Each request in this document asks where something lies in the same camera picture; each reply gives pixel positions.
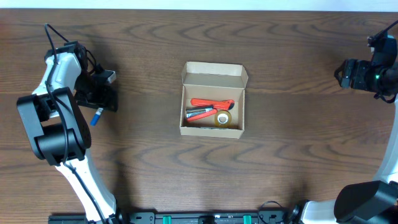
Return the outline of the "blue whiteboard marker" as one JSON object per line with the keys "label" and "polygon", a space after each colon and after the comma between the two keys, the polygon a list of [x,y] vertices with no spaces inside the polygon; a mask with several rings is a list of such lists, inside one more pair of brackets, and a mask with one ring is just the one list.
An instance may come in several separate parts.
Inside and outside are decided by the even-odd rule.
{"label": "blue whiteboard marker", "polygon": [[102,115],[102,112],[103,112],[103,108],[98,108],[96,110],[96,113],[94,114],[94,116],[93,116],[93,118],[92,118],[92,120],[90,122],[91,126],[96,126],[97,122],[99,121],[99,119],[100,119],[100,117]]}

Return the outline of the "red stapler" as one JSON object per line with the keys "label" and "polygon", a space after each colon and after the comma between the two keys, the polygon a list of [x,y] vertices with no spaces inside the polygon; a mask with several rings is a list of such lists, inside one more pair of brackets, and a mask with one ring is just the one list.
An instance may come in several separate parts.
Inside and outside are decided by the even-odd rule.
{"label": "red stapler", "polygon": [[186,119],[188,122],[196,121],[198,119],[206,118],[218,112],[212,106],[198,107],[186,110]]}

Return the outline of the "red utility knife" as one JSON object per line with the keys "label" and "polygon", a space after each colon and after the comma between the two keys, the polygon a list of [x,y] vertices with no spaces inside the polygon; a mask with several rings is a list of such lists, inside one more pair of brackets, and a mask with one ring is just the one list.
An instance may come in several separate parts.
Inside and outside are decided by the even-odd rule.
{"label": "red utility knife", "polygon": [[217,110],[231,110],[234,107],[234,100],[225,101],[214,101],[214,100],[204,100],[199,98],[193,98],[190,100],[192,106],[212,106]]}

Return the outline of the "yellow clear tape roll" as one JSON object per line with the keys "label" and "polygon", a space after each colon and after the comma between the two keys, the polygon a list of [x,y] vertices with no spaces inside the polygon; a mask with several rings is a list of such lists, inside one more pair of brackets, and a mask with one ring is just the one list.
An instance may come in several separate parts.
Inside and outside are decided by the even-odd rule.
{"label": "yellow clear tape roll", "polygon": [[232,117],[228,111],[219,111],[215,114],[215,126],[217,128],[228,128],[231,124]]}

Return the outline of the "black whiteboard marker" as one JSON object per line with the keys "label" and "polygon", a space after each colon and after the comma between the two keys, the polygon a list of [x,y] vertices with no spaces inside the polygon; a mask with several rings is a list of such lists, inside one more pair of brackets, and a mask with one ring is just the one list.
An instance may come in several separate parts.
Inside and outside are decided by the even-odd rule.
{"label": "black whiteboard marker", "polygon": [[240,128],[238,126],[228,126],[228,127],[198,127],[201,129],[238,129],[240,130]]}

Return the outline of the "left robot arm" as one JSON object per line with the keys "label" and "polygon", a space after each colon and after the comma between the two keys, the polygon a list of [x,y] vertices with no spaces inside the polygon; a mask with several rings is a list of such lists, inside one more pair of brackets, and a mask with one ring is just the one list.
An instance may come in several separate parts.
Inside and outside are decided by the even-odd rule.
{"label": "left robot arm", "polygon": [[118,94],[111,86],[115,72],[103,69],[77,41],[49,50],[45,63],[40,85],[17,101],[34,154],[68,180],[85,209],[81,223],[127,223],[94,165],[90,125],[80,110],[96,110],[92,126],[104,110],[117,111]]}

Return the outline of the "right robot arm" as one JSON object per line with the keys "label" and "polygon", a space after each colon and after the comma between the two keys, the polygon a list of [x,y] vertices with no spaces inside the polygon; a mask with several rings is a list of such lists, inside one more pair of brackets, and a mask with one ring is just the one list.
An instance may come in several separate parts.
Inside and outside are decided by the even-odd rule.
{"label": "right robot arm", "polygon": [[[340,88],[366,92],[397,111],[397,37],[389,24],[366,39],[369,60],[348,58],[334,71]],[[370,180],[344,186],[331,200],[305,200],[290,213],[290,223],[397,223],[397,115],[386,147]]]}

